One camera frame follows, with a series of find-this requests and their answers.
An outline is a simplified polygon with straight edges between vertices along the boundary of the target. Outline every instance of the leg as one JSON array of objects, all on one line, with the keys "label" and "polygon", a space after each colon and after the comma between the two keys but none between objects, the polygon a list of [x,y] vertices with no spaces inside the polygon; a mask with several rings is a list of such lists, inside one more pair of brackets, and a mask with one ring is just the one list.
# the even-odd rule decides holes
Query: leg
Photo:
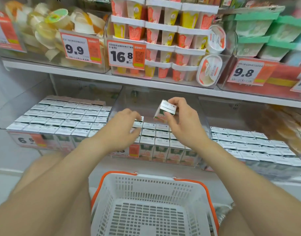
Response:
[{"label": "leg", "polygon": [[[22,178],[11,192],[10,197],[16,195],[25,186],[63,159],[61,152],[45,155],[37,159],[24,172]],[[90,236],[90,197],[88,180],[84,182],[82,190],[75,198],[74,203],[66,212],[62,222],[58,222],[55,236]]]},{"label": "leg", "polygon": [[254,236],[237,208],[230,211],[222,221],[219,236]]}]

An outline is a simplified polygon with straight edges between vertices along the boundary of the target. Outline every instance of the store shelf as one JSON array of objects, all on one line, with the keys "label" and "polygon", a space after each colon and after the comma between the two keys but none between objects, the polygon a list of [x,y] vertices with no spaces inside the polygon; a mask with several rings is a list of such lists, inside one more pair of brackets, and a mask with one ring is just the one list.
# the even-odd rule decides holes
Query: store shelf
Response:
[{"label": "store shelf", "polygon": [[58,67],[49,64],[40,64],[40,63],[34,63],[30,61],[16,60],[16,59],[3,58],[3,57],[2,57],[2,61],[6,68],[25,69],[25,70],[32,70],[32,71],[38,71],[38,72],[44,72],[50,74],[58,74],[58,75],[73,76],[78,78],[107,81],[107,82],[119,83],[124,85],[143,86],[149,88],[165,89],[170,91],[193,93],[198,95],[208,95],[208,96],[220,97],[220,98],[237,99],[237,100],[244,100],[250,102],[257,102],[257,103],[278,104],[282,106],[301,108],[301,101],[298,100],[288,100],[288,99],[253,95],[253,94],[223,91],[220,90],[218,87],[215,87],[214,89],[208,89],[199,86],[176,84],[172,79],[165,79],[165,81],[163,82],[162,79],[160,81],[154,81],[156,80],[156,77],[154,77],[152,80],[130,78],[130,77],[112,75],[111,71],[108,71],[105,74],[99,74],[90,71],[76,70],[76,69]]}]

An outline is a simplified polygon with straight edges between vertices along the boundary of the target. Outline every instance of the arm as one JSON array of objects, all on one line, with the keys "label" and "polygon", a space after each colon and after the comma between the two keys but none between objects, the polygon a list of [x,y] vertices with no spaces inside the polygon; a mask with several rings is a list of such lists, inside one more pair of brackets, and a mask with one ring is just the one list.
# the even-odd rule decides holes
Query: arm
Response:
[{"label": "arm", "polygon": [[125,149],[139,136],[132,133],[137,112],[125,109],[95,136],[83,140],[62,161],[35,179],[0,206],[0,236],[52,235],[55,222],[75,200],[82,183],[100,160],[112,151]]},{"label": "arm", "polygon": [[301,235],[301,202],[210,140],[184,98],[168,102],[179,107],[179,124],[165,113],[173,134],[213,168],[255,236]]}]

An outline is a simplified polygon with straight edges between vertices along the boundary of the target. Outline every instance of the hand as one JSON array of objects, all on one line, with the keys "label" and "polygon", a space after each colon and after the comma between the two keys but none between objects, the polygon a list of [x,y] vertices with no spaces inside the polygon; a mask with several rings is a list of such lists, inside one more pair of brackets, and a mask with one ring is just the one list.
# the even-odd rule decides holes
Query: hand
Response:
[{"label": "hand", "polygon": [[135,119],[139,121],[142,119],[138,112],[124,109],[90,139],[103,148],[105,154],[124,150],[135,142],[141,131],[141,128],[137,128],[130,133]]},{"label": "hand", "polygon": [[187,104],[185,98],[174,97],[168,102],[179,107],[179,124],[170,113],[165,112],[172,133],[180,143],[196,151],[203,141],[209,140],[202,128],[199,115]]}]

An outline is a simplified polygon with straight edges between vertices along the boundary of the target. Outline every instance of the shopping basket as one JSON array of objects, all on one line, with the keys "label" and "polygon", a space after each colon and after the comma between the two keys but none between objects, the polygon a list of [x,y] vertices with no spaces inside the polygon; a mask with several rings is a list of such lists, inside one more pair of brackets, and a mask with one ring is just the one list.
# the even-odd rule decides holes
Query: shopping basket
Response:
[{"label": "shopping basket", "polygon": [[122,171],[106,172],[92,201],[91,236],[217,236],[207,187],[199,182]]}]

